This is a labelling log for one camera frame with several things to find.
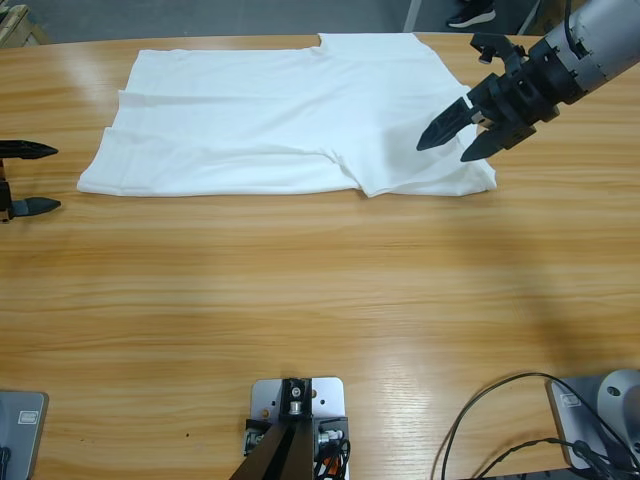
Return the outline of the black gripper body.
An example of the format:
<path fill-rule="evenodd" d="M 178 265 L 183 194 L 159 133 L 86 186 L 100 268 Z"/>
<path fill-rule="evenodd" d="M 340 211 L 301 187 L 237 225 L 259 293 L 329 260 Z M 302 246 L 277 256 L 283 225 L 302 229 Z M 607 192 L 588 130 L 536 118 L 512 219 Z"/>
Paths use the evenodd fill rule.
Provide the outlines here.
<path fill-rule="evenodd" d="M 587 94 L 560 61 L 558 49 L 546 40 L 526 50 L 504 35 L 476 33 L 470 45 L 480 53 L 481 62 L 497 57 L 504 63 L 503 75 L 488 75 L 468 94 L 473 123 L 485 130 L 508 131 L 503 150 L 533 135 L 537 122 L 556 118 L 558 104 L 572 104 Z"/>
<path fill-rule="evenodd" d="M 2 223 L 13 218 L 11 189 L 5 177 L 3 160 L 0 160 L 0 218 Z"/>

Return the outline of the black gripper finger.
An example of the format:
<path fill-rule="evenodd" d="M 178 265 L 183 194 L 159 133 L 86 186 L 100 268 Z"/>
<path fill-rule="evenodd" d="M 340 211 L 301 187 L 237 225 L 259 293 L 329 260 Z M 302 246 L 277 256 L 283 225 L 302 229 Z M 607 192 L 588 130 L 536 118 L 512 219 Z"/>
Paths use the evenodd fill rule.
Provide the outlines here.
<path fill-rule="evenodd" d="M 61 202 L 45 197 L 29 197 L 13 200 L 10 205 L 12 216 L 36 216 L 49 213 L 61 206 Z"/>
<path fill-rule="evenodd" d="M 461 156 L 462 162 L 472 162 L 486 159 L 504 149 L 508 131 L 504 128 L 487 129 L 483 131 Z"/>
<path fill-rule="evenodd" d="M 40 159 L 55 155 L 58 150 L 49 145 L 27 140 L 1 140 L 0 157 L 19 159 Z"/>
<path fill-rule="evenodd" d="M 460 130 L 472 124 L 472 114 L 473 110 L 465 98 L 458 98 L 430 122 L 421 134 L 416 149 L 424 151 L 446 144 Z"/>

